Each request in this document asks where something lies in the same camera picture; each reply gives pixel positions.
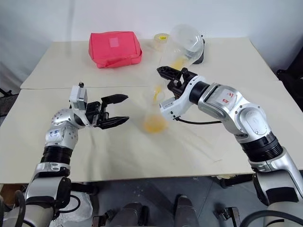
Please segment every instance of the table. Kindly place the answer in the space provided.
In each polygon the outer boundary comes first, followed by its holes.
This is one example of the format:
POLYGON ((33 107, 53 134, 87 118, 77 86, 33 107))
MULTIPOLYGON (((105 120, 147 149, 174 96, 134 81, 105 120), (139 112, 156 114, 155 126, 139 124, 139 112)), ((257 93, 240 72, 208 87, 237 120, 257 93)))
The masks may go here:
MULTIPOLYGON (((221 175, 250 173, 247 157, 222 124, 188 125, 171 121, 160 134, 142 129, 148 108, 143 93, 147 87, 90 87, 89 102, 115 93, 129 95, 124 102, 109 105, 110 116, 130 116, 125 124, 101 130, 79 130, 71 157, 71 180, 101 181, 145 177, 221 175)), ((237 88, 250 101, 261 105, 274 134, 303 169, 299 150, 303 138, 303 115, 279 81, 262 82, 258 88, 237 88)), ((0 183, 27 183, 39 163, 50 119, 68 108, 71 89, 23 89, 0 127, 0 183)), ((211 121, 196 106, 186 120, 211 121)))
MULTIPOLYGON (((88 42, 53 42, 22 89, 70 88, 79 81, 87 87, 137 87, 150 85, 159 67, 161 53, 152 40, 140 40, 140 64, 116 69, 98 69, 88 54, 88 42)), ((277 81, 248 38, 206 38, 203 63, 189 69, 213 81, 234 87, 258 86, 277 81)))

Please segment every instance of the floor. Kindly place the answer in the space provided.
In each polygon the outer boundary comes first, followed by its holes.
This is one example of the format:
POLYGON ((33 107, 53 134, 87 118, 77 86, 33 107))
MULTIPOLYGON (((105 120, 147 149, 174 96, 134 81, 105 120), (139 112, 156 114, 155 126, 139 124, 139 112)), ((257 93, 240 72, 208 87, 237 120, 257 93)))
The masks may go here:
MULTIPOLYGON (((232 227, 232 220, 219 221, 213 214, 217 204, 238 207, 241 220, 248 214, 266 209, 257 198, 253 184, 243 183, 227 189, 221 188, 211 177, 153 178, 99 182, 99 215, 109 209, 119 209, 130 202, 140 202, 150 208, 149 225, 173 227, 173 204, 178 194, 191 199, 198 215, 200 227, 232 227)), ((68 222, 64 227, 91 226, 91 219, 68 222)), ((250 227, 262 226, 262 219, 250 227)))

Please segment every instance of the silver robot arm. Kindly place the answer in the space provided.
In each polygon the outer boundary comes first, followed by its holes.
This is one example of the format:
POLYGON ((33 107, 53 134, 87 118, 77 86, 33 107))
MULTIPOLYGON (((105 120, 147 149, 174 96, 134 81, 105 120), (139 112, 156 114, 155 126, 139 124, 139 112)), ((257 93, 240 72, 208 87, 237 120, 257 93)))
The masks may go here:
POLYGON ((70 202, 72 186, 68 176, 78 130, 84 127, 108 129, 123 124, 129 117, 109 118, 106 107, 127 98, 117 94, 101 98, 102 103, 88 103, 84 84, 72 87, 70 108, 62 109, 52 117, 51 127, 46 133, 43 157, 26 190, 26 206, 22 207, 24 217, 20 218, 17 207, 4 216, 4 227, 15 226, 18 219, 21 219, 23 227, 47 227, 60 215, 60 209, 70 202))
MULTIPOLYGON (((282 211, 303 217, 303 178, 287 150, 274 136, 263 109, 247 101, 236 89, 213 83, 203 77, 170 67, 160 67, 159 74, 170 80, 168 89, 174 97, 160 104, 163 116, 170 120, 184 114, 196 104, 202 112, 220 120, 232 133, 249 158, 256 174, 253 182, 258 198, 269 210, 282 211)), ((266 217, 265 226, 298 226, 292 221, 266 217)))

